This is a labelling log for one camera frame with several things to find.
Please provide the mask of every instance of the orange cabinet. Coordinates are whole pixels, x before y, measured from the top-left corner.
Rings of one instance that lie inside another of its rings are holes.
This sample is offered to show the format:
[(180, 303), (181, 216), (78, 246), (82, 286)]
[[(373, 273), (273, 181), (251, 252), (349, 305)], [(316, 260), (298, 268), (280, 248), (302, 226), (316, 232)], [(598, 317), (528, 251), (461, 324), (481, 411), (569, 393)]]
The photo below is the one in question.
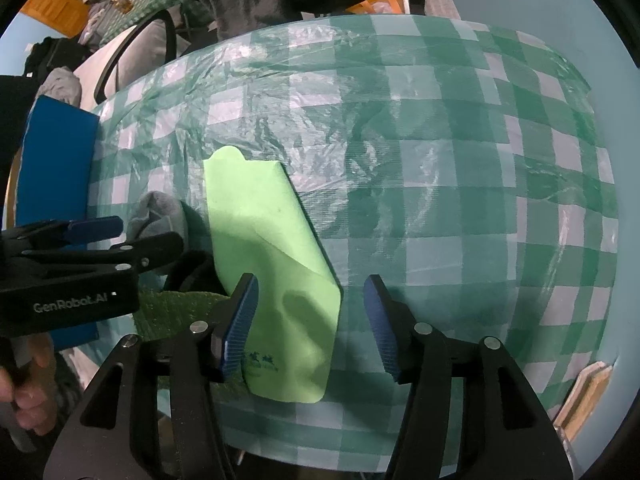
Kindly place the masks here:
[(27, 0), (20, 12), (72, 37), (86, 25), (89, 7), (82, 0)]

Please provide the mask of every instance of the green checkered tablecloth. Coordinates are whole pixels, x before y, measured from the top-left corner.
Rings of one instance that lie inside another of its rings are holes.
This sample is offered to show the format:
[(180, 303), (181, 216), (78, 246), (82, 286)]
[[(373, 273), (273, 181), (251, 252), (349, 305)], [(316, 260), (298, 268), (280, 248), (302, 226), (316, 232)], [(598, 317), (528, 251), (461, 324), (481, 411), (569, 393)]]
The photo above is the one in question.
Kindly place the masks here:
[[(225, 437), (286, 462), (384, 470), (408, 390), (384, 373), (362, 305), (368, 274), (449, 336), (501, 338), (550, 415), (598, 348), (618, 220), (588, 91), (540, 40), (479, 23), (266, 28), (97, 108), (89, 213), (126, 219), (163, 190), (188, 206), (191, 244), (210, 248), (202, 161), (226, 144), (279, 160), (342, 287), (332, 371), (317, 404), (220, 406)], [(132, 324), (102, 328), (104, 355)], [(460, 410), (452, 420), (447, 463)]]
[(105, 46), (121, 32), (133, 25), (137, 25), (147, 16), (151, 16), (158, 10), (169, 9), (181, 4), (182, 12), (187, 16), (190, 27), (208, 25), (215, 18), (209, 9), (200, 2), (193, 0), (133, 0), (133, 9), (127, 14), (116, 12), (100, 40), (100, 46)]

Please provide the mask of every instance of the blue box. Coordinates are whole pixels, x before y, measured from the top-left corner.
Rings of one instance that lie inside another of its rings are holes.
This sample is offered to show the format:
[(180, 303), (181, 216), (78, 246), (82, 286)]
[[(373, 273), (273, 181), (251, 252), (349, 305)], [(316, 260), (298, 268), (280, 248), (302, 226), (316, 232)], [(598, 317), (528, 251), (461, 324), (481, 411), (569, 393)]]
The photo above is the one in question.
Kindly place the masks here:
[[(15, 224), (83, 220), (99, 117), (55, 99), (36, 101), (24, 134)], [(56, 350), (98, 339), (95, 323), (53, 330)]]

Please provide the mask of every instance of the finger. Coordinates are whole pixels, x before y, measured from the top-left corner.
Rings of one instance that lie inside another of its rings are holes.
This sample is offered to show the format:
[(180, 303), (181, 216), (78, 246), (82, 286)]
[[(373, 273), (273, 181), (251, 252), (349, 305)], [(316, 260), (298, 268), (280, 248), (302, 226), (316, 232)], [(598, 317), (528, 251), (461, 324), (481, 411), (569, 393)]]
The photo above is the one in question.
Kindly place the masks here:
[(32, 430), (36, 426), (44, 424), (49, 418), (49, 414), (44, 406), (37, 406), (29, 410), (18, 410), (15, 418), (24, 430)]
[(56, 375), (56, 360), (51, 359), (49, 365), (45, 368), (41, 368), (35, 359), (32, 359), (29, 363), (29, 377), (35, 384), (39, 384), (44, 388), (47, 393), (52, 392), (52, 388), (55, 386)]
[(45, 400), (47, 400), (47, 394), (33, 378), (29, 378), (26, 383), (15, 390), (15, 403), (24, 410), (35, 408)]
[(31, 357), (40, 368), (46, 368), (53, 359), (53, 343), (47, 333), (33, 334), (27, 339)]
[(43, 422), (41, 425), (33, 428), (37, 436), (43, 436), (49, 433), (49, 431), (53, 430), (56, 427), (56, 413), (51, 413), (47, 420)]
[(14, 382), (4, 368), (0, 368), (0, 402), (14, 400)]

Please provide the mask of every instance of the white pillow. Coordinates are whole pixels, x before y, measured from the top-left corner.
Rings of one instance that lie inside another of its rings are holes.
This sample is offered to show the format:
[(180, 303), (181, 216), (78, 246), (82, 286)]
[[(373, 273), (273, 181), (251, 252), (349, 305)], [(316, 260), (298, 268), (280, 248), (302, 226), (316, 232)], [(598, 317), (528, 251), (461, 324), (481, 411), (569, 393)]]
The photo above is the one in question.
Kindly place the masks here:
[[(102, 70), (104, 70), (117, 48), (135, 28), (130, 27), (121, 32), (75, 70), (74, 74), (82, 85), (82, 99), (80, 101), (82, 110), (91, 111), (96, 107), (94, 91)], [(190, 45), (188, 41), (180, 36), (177, 37), (176, 43), (178, 56)], [(118, 90), (127, 87), (137, 79), (164, 65), (165, 53), (166, 33), (164, 23), (161, 20), (156, 20), (148, 25), (127, 47), (107, 80), (104, 94), (110, 97)]]

